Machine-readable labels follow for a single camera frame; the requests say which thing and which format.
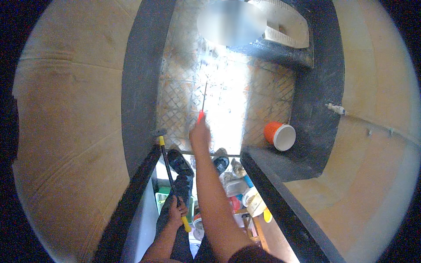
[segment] plastic bucket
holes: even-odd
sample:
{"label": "plastic bucket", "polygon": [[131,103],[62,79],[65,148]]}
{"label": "plastic bucket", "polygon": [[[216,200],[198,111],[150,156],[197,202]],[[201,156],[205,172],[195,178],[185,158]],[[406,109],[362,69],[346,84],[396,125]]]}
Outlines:
{"label": "plastic bucket", "polygon": [[263,133],[266,141],[274,145],[279,151],[286,151],[295,143],[295,129],[288,124],[269,122]]}

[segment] white bucket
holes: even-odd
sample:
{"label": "white bucket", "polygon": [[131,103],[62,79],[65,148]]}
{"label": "white bucket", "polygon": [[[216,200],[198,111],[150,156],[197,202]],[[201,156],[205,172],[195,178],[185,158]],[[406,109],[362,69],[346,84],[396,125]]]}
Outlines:
{"label": "white bucket", "polygon": [[273,144],[280,151],[286,151],[295,143],[296,133],[294,127],[284,124],[278,128],[273,136]]}

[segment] plastic container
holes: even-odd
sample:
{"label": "plastic container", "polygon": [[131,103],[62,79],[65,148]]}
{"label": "plastic container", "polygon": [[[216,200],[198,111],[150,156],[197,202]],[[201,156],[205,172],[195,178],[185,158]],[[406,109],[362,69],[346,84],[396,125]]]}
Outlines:
{"label": "plastic container", "polygon": [[266,141],[274,145],[279,151],[286,151],[295,143],[295,129],[288,124],[269,122],[263,133]]}
{"label": "plastic container", "polygon": [[254,197],[258,194],[256,187],[252,187],[248,189],[242,196],[242,204],[245,207],[248,207]]}
{"label": "plastic container", "polygon": [[247,190],[247,183],[242,178],[231,180],[225,185],[225,192],[227,197],[242,194],[245,190]]}
{"label": "plastic container", "polygon": [[[162,207],[164,206],[165,200],[168,198],[168,195],[170,194],[170,187],[160,187],[158,192],[155,193],[155,201],[157,203],[157,209],[158,209],[158,214],[161,214],[161,210]],[[194,212],[194,207],[195,205],[195,198],[194,197],[190,197],[190,204],[189,204],[189,209],[187,212],[187,221],[189,223],[191,223],[193,220],[193,212]]]}

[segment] hand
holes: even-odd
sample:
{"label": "hand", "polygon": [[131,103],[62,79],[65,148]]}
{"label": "hand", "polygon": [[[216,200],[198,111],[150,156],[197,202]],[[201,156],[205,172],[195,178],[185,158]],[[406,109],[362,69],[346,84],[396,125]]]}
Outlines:
{"label": "hand", "polygon": [[211,131],[206,125],[206,115],[196,123],[195,127],[190,131],[189,138],[193,151],[209,152],[209,143],[211,142]]}
{"label": "hand", "polygon": [[173,227],[174,229],[178,229],[181,225],[183,225],[183,221],[181,221],[182,216],[187,215],[187,207],[183,202],[183,199],[179,197],[180,205],[177,207],[177,198],[173,195],[173,200],[171,200],[171,207],[169,211],[169,220],[168,224]]}

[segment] tiled floor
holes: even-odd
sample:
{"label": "tiled floor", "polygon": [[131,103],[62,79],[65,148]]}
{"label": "tiled floor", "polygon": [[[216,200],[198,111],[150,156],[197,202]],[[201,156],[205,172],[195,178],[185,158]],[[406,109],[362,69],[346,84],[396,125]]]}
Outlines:
{"label": "tiled floor", "polygon": [[211,151],[223,147],[236,155],[243,145],[265,143],[267,122],[288,122],[295,75],[283,66],[203,38],[196,19],[209,2],[178,0],[176,4],[161,66],[157,127],[167,129],[168,145],[190,151],[189,130],[208,82],[204,110],[211,128]]}

